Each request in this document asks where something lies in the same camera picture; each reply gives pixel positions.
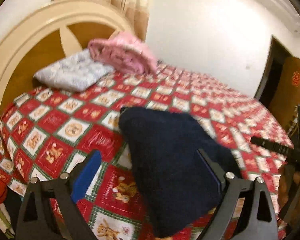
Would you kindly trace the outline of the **person right hand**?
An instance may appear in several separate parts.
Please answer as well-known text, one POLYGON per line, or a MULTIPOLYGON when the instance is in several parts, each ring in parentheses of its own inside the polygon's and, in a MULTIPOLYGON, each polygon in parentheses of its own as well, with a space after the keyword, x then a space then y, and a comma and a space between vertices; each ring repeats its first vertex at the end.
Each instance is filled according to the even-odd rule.
MULTIPOLYGON (((279 180, 279 188, 278 188, 278 197, 277 197, 277 202, 279 204, 280 208, 283 208, 286 203, 289 200, 289 190, 290 188, 288 187, 287 184, 287 177, 285 175, 286 171, 286 164, 283 164, 278 172, 280 173, 280 180, 279 180)), ((300 172, 296 171, 293 175, 293 181, 298 185, 300 184, 300 172)), ((300 222, 300 197, 298 199, 298 202, 292 211, 290 219, 286 221, 287 226, 290 226, 292 229, 295 229, 300 222)))

